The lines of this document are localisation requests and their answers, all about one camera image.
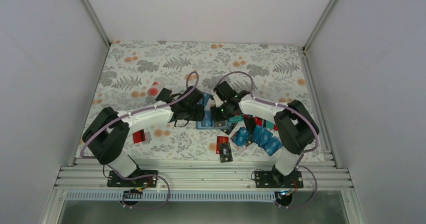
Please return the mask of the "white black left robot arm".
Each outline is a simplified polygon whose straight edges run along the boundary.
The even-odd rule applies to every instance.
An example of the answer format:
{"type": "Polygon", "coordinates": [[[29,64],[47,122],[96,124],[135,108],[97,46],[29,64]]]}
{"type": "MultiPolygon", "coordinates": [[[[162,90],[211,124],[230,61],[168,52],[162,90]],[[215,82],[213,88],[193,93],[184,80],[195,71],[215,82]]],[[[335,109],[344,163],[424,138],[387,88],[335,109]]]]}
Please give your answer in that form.
{"type": "Polygon", "coordinates": [[[127,137],[158,124],[201,121],[203,99],[203,93],[195,86],[176,94],[163,88],[155,103],[142,109],[125,112],[106,107],[83,133],[84,148],[89,148],[100,164],[111,167],[126,186],[134,186],[139,182],[140,172],[123,150],[127,137]]]}

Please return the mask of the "teal leather card holder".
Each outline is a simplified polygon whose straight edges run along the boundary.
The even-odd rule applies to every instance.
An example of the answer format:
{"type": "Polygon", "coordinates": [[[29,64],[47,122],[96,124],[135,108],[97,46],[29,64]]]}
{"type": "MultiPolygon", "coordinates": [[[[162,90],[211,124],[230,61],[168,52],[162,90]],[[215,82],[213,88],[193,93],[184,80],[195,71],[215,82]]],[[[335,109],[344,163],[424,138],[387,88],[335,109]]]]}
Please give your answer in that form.
{"type": "Polygon", "coordinates": [[[205,110],[203,119],[195,122],[195,128],[197,130],[226,130],[230,128],[230,122],[228,120],[216,122],[211,116],[211,111],[205,110]]]}

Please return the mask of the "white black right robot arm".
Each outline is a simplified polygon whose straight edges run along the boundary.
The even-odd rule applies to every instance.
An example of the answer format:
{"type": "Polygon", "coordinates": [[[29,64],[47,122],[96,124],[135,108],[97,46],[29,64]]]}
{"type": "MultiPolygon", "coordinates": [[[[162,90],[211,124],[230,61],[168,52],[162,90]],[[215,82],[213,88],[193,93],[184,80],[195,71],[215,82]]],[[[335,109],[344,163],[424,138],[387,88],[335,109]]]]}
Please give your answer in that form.
{"type": "Polygon", "coordinates": [[[306,148],[318,140],[319,129],[302,102],[293,100],[289,104],[272,102],[254,96],[247,90],[236,92],[227,82],[213,89],[215,106],[210,109],[212,118],[221,121],[235,114],[252,115],[274,123],[283,150],[273,166],[272,181],[277,187],[291,182],[291,172],[308,152],[306,148]]]}

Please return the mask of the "red card under left arm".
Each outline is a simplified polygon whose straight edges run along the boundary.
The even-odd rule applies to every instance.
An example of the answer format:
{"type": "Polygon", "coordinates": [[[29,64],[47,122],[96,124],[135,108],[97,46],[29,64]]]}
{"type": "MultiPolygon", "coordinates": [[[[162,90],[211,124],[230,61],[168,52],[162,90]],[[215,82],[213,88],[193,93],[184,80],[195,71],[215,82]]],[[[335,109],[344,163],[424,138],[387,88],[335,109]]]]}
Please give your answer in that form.
{"type": "Polygon", "coordinates": [[[133,138],[133,143],[134,144],[138,144],[138,143],[142,143],[146,140],[146,136],[145,136],[145,132],[144,130],[139,130],[136,131],[132,134],[132,138],[133,138]]]}

